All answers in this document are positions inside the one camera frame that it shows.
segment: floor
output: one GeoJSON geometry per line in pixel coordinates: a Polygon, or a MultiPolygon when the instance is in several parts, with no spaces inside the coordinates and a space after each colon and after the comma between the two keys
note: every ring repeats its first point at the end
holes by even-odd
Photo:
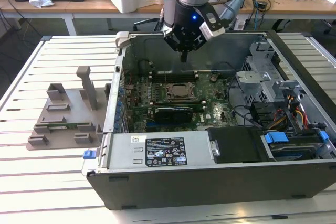
{"type": "MultiPolygon", "coordinates": [[[[31,24],[42,35],[68,35],[67,28],[62,19],[33,19],[31,24]]],[[[140,19],[113,19],[113,31],[107,28],[105,19],[76,19],[76,29],[78,35],[107,35],[116,34],[118,31],[133,30],[133,23],[140,19]]],[[[275,20],[265,20],[261,25],[261,30],[272,27],[275,20]]],[[[283,28],[286,20],[281,23],[279,28],[283,28]]],[[[139,26],[141,31],[151,31],[154,24],[139,26]]],[[[253,29],[251,22],[247,29],[253,29]]],[[[319,20],[293,20],[289,22],[283,31],[285,32],[309,32],[322,46],[333,55],[336,55],[336,30],[332,30],[328,35],[323,34],[327,27],[319,20]]],[[[0,39],[0,97],[8,89],[12,80],[15,79],[20,69],[34,48],[38,44],[40,37],[25,22],[20,31],[14,31],[9,36],[0,39]]]]}

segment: label sticker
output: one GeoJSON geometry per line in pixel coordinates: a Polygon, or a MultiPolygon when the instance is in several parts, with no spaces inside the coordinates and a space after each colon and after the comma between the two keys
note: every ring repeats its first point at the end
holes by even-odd
{"type": "Polygon", "coordinates": [[[147,136],[131,136],[131,143],[145,143],[147,136]]]}
{"type": "Polygon", "coordinates": [[[183,137],[146,139],[146,166],[187,165],[183,137]]]}

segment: blue latch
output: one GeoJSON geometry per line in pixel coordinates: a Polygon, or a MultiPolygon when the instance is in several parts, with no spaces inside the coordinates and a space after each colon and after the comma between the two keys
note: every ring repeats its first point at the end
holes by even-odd
{"type": "Polygon", "coordinates": [[[271,143],[288,143],[289,140],[284,132],[268,132],[265,135],[266,142],[271,143]]]}
{"type": "Polygon", "coordinates": [[[95,159],[96,158],[96,150],[86,150],[83,153],[83,159],[95,159]]]}
{"type": "Polygon", "coordinates": [[[320,131],[319,134],[320,134],[321,138],[323,139],[323,141],[324,141],[325,143],[327,143],[327,142],[328,142],[328,139],[329,139],[328,134],[327,134],[325,131],[320,131]]]}

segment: slatted table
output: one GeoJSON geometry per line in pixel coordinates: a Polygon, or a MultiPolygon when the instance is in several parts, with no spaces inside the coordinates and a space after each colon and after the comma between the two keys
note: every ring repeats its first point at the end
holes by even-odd
{"type": "MultiPolygon", "coordinates": [[[[336,59],[313,37],[305,37],[300,33],[284,33],[279,36],[336,103],[336,59]]],[[[295,79],[284,63],[280,65],[289,79],[295,79]]]]}
{"type": "MultiPolygon", "coordinates": [[[[114,41],[114,36],[73,36],[40,42],[1,99],[1,224],[283,223],[273,220],[273,215],[288,216],[286,223],[334,223],[336,184],[312,199],[109,211],[81,172],[83,148],[28,151],[27,138],[46,102],[49,84],[80,88],[77,67],[89,65],[95,87],[104,87],[113,78],[114,41]]],[[[172,193],[178,197],[184,186],[172,193]]]]}

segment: motherboard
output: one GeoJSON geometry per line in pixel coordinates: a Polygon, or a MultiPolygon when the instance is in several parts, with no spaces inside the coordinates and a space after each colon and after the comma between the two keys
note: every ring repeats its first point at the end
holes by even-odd
{"type": "Polygon", "coordinates": [[[202,131],[236,126],[227,102],[230,79],[215,72],[153,74],[126,80],[129,132],[202,131]]]}

